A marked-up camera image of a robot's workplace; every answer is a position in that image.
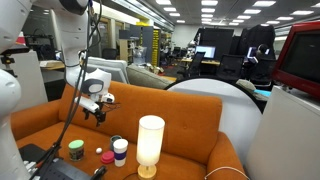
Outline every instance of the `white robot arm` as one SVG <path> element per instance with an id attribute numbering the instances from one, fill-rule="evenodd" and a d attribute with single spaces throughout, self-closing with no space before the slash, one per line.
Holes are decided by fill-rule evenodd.
<path id="1" fill-rule="evenodd" d="M 79 77 L 78 52 L 88 48 L 87 4 L 88 0 L 9 0 L 2 3 L 0 54 L 15 43 L 32 5 L 53 9 L 62 39 L 66 81 L 90 95 L 89 99 L 81 97 L 80 105 L 94 114 L 100 123 L 104 121 L 105 114 L 101 112 L 99 102 L 113 102 L 114 97 L 108 93 L 110 73 L 97 69 L 92 73 L 84 72 L 85 76 Z M 10 112 L 21 96 L 20 85 L 13 76 L 0 69 L 0 89 L 0 152 L 6 153 L 1 155 L 4 159 L 0 163 L 0 179 L 28 179 L 30 175 L 22 163 L 10 126 Z"/>

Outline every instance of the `white cylinder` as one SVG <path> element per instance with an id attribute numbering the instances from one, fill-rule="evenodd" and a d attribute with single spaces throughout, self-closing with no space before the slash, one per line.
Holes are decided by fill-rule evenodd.
<path id="1" fill-rule="evenodd" d="M 155 165 L 160 158 L 165 122 L 154 115 L 144 116 L 139 121 L 137 161 L 144 166 Z"/>

